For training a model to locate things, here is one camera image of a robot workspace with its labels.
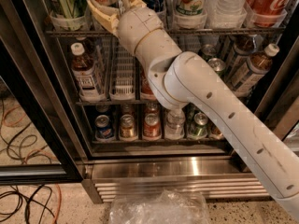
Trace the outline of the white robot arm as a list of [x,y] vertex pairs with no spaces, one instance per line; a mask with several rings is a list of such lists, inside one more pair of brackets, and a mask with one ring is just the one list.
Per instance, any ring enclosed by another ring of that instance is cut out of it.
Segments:
[[221,130],[270,196],[299,220],[299,157],[229,90],[199,55],[183,51],[142,0],[122,0],[120,13],[87,0],[95,19],[142,64],[159,103],[179,110],[192,103]]

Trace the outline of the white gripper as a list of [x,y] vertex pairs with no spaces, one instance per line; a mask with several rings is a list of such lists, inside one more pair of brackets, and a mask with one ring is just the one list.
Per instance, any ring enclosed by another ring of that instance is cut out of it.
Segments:
[[127,12],[120,20],[117,8],[100,5],[95,0],[87,0],[87,4],[97,22],[111,34],[118,35],[120,44],[134,55],[141,40],[151,32],[163,29],[164,25],[155,11],[145,7],[143,0],[121,1]]

